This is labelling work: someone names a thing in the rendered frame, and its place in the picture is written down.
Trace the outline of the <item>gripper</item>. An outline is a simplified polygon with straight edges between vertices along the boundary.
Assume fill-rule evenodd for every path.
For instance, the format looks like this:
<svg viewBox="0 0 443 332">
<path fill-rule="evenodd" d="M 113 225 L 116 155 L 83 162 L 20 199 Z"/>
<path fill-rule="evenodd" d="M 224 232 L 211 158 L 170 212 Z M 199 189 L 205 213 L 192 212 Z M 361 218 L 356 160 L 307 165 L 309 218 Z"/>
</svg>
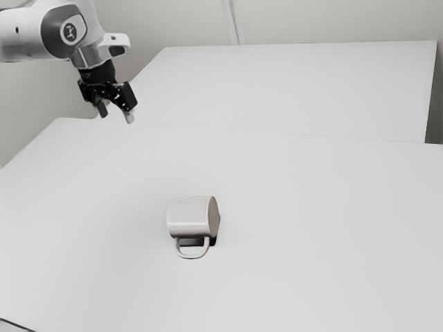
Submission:
<svg viewBox="0 0 443 332">
<path fill-rule="evenodd" d="M 117 83 L 116 69 L 112 60 L 90 69 L 78 70 L 78 86 L 85 102 L 94 104 L 101 118 L 108 116 L 103 98 L 111 101 L 123 113 L 126 123 L 135 121 L 134 108 L 138 100 L 129 82 Z"/>
</svg>

